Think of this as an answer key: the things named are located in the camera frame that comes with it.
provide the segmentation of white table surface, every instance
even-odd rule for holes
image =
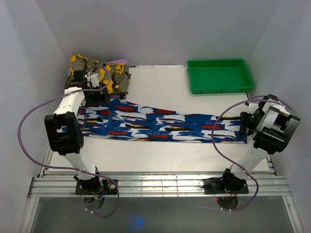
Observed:
[[[186,113],[221,114],[227,107],[246,100],[246,94],[193,95],[186,67],[130,68],[132,78],[127,101],[140,105]],[[239,116],[244,105],[227,116]],[[218,143],[229,158],[238,161],[250,144]],[[83,153],[101,172],[221,172],[231,163],[210,143],[139,142],[85,137]],[[71,166],[53,153],[52,166]],[[49,172],[66,170],[49,169]],[[254,172],[269,171],[266,160]]]

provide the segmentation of yellow camouflage cloth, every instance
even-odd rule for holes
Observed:
[[[110,84],[107,87],[108,94],[111,95],[119,95],[121,99],[127,93],[127,87],[130,82],[131,74],[128,73],[128,66],[125,63],[106,63],[98,60],[93,60],[87,57],[83,57],[82,55],[72,55],[70,62],[70,75],[66,80],[66,84],[73,80],[73,72],[76,70],[87,71],[93,66],[101,66],[105,67],[106,70],[111,75]],[[101,85],[106,85],[109,80],[109,74],[106,73],[105,70],[100,68],[93,68],[91,74],[99,73],[101,75],[99,79],[99,83]]]

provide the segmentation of blue patterned cloth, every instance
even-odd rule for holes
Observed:
[[[211,142],[216,117],[185,114],[115,99],[99,107],[81,105],[78,122],[84,135],[119,140]],[[223,117],[217,124],[216,142],[247,143],[240,135],[240,118]]]

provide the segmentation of green tray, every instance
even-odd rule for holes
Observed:
[[[193,94],[242,93],[255,87],[243,59],[189,60]]]

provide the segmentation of white wall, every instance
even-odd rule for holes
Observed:
[[[247,59],[280,0],[36,0],[67,59]]]
[[[34,0],[0,1],[0,232],[19,231],[32,176],[40,169],[22,153],[17,126],[24,114],[62,92],[68,62]],[[26,148],[42,161],[48,142],[44,115],[30,115],[22,129]]]
[[[286,175],[306,233],[311,232],[311,1],[282,0],[248,60],[256,90],[275,94],[301,118],[284,152],[272,156]]]

